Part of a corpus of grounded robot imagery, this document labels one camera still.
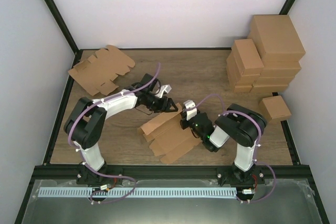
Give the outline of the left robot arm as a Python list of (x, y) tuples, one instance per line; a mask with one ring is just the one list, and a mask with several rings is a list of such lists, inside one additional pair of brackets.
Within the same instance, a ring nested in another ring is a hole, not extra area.
[(162, 86), (156, 77), (146, 73), (141, 81), (117, 94), (102, 99), (83, 97), (78, 100), (65, 123), (64, 131), (69, 144), (83, 158), (84, 164), (79, 169), (80, 184), (100, 185), (116, 180), (107, 177), (108, 166), (98, 145), (106, 119), (140, 105), (153, 113), (177, 112), (176, 104), (166, 96), (170, 90), (169, 85)]

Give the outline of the cardboard box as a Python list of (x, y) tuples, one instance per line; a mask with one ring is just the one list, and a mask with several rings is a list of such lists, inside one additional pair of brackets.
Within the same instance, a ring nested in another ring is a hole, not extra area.
[(201, 142), (191, 129), (182, 129), (182, 106), (177, 104), (177, 108), (176, 112), (160, 113), (138, 128), (138, 134), (150, 144), (149, 149), (163, 164), (173, 164)]

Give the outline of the stack of cardboard blanks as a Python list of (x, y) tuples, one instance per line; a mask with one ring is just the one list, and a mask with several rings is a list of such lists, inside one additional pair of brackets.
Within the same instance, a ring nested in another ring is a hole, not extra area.
[(69, 75), (91, 96), (108, 95), (117, 89), (113, 82), (135, 66), (132, 58), (113, 45), (95, 51), (68, 71)]

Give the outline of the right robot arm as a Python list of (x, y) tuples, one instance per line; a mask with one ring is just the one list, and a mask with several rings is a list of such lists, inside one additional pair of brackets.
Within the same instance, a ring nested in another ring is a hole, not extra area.
[(181, 128), (190, 128), (210, 152), (217, 152), (230, 138), (237, 143), (234, 163), (223, 181), (237, 184), (254, 181), (256, 149), (267, 126), (261, 114), (233, 103), (212, 122), (192, 100), (187, 100), (183, 103), (181, 117)]

